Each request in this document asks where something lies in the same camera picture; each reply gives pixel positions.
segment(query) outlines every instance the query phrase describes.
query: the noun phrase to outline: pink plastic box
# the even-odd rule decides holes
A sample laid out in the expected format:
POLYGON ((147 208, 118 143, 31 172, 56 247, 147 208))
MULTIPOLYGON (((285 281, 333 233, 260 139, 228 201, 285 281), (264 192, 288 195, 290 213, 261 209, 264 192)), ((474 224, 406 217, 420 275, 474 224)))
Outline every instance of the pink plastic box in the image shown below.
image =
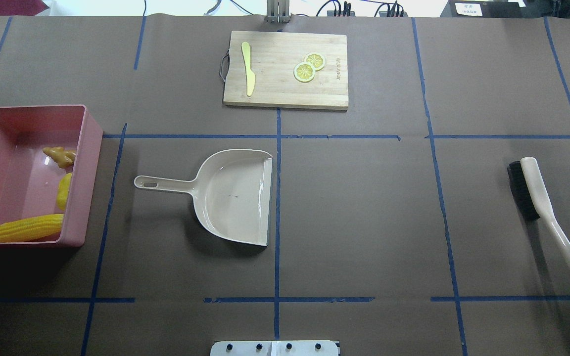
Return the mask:
POLYGON ((63 213, 58 183, 72 182, 60 234, 4 246, 78 247, 85 242, 102 129, 84 105, 0 108, 0 223, 63 213), (73 168, 61 169, 43 147, 76 149, 73 168))

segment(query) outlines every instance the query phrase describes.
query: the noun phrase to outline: dustpan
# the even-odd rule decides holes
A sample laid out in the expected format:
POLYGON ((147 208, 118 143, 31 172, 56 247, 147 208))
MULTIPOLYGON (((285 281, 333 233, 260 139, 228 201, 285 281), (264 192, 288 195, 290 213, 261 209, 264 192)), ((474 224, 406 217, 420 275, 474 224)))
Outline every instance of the dustpan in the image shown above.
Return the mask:
POLYGON ((226 149, 208 157, 193 180, 137 176, 138 189, 190 194, 201 225, 223 239, 267 246, 272 155, 226 149))

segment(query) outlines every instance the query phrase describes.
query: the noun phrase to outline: red cloth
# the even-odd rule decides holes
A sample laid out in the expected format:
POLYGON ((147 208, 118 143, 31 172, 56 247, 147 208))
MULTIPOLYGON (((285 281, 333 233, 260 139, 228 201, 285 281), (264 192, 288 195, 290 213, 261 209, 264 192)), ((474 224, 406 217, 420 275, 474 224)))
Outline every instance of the red cloth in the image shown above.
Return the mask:
POLYGON ((41 0, 0 0, 0 16, 34 16, 47 8, 41 0))

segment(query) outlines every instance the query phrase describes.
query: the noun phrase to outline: white label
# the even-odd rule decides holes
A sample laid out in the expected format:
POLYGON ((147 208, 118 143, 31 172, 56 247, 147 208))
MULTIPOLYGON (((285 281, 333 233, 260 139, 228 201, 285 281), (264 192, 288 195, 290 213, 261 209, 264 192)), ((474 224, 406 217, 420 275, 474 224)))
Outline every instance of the white label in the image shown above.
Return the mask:
POLYGON ((464 14, 465 16, 482 16, 480 4, 463 4, 455 2, 457 7, 457 14, 464 14))

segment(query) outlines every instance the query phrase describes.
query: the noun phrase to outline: black bristles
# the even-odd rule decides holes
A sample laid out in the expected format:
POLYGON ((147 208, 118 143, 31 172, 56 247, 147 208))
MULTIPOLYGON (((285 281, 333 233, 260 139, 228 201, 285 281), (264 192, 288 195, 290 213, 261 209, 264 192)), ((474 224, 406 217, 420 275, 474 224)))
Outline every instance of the black bristles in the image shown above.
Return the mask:
POLYGON ((507 167, 507 173, 509 174, 509 188, 512 190, 514 201, 522 218, 526 221, 539 219, 540 216, 531 200, 520 161, 511 162, 509 167, 507 167))

